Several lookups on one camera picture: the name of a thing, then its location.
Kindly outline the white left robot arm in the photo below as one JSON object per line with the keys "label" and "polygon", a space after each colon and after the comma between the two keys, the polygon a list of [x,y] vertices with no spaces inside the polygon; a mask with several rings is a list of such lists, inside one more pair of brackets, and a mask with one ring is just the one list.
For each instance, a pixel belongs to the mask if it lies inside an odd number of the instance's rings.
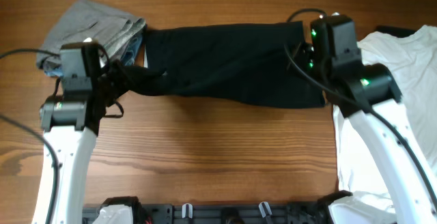
{"label": "white left robot arm", "polygon": [[40,108],[44,160],[33,223],[80,223],[91,154],[100,120],[127,90],[119,61],[102,69],[96,83],[90,75],[61,77]]}

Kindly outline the black shorts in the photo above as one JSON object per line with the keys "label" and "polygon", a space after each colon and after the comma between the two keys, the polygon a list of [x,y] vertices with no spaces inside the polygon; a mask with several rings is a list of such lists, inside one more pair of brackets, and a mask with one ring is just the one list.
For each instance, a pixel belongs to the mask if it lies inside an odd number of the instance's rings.
{"label": "black shorts", "polygon": [[301,22],[148,30],[147,66],[126,66],[144,96],[235,100],[283,109],[325,105],[321,90],[289,66],[284,46],[304,42]]}

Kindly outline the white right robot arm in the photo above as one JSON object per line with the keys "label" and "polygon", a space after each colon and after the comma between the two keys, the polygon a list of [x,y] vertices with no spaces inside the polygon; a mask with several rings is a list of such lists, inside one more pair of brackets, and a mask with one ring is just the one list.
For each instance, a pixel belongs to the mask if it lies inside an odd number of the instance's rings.
{"label": "white right robot arm", "polygon": [[301,68],[289,46],[290,66],[326,92],[365,143],[387,188],[394,211],[381,210],[344,191],[326,197],[327,223],[435,223],[436,181],[410,131],[401,92],[389,69],[365,66],[357,45],[328,44]]}

